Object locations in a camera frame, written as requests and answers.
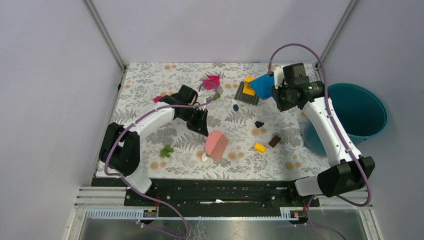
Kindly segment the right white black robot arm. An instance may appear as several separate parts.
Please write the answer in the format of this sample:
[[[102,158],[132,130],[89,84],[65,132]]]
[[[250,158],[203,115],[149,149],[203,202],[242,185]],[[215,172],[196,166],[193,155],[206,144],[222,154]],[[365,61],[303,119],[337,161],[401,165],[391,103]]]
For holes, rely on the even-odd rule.
[[[297,107],[312,123],[321,141],[329,168],[309,177],[294,180],[287,191],[287,201],[301,205],[307,196],[339,196],[366,188],[371,192],[368,178],[375,168],[372,157],[364,157],[343,128],[328,89],[322,81],[310,81],[303,63],[277,66],[268,70],[274,78],[270,88],[277,109],[281,112]]]

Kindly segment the pink hand broom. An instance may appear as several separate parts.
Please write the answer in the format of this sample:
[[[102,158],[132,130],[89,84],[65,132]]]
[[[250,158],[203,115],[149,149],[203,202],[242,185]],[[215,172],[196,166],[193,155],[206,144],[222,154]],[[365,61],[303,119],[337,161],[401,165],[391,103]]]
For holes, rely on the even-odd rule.
[[[214,161],[220,162],[229,144],[229,139],[219,130],[210,133],[205,141],[204,151]]]

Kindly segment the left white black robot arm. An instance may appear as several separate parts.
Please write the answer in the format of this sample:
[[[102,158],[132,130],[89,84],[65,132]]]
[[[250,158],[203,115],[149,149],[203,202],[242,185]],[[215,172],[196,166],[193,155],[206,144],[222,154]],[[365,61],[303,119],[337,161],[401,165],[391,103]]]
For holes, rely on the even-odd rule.
[[[193,88],[182,85],[178,92],[163,96],[153,109],[124,124],[110,123],[105,131],[98,158],[104,173],[116,176],[136,190],[136,199],[144,206],[152,204],[155,192],[151,179],[140,167],[141,143],[150,134],[175,119],[186,123],[188,130],[207,137],[206,105],[213,97],[200,97]]]

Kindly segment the blue dustpan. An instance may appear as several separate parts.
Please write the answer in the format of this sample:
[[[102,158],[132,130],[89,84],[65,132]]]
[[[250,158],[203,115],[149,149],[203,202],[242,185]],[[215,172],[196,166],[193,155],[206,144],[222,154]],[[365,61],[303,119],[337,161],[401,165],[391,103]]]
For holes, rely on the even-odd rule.
[[[255,78],[249,85],[261,100],[267,100],[272,97],[271,88],[275,85],[274,76],[264,74]]]

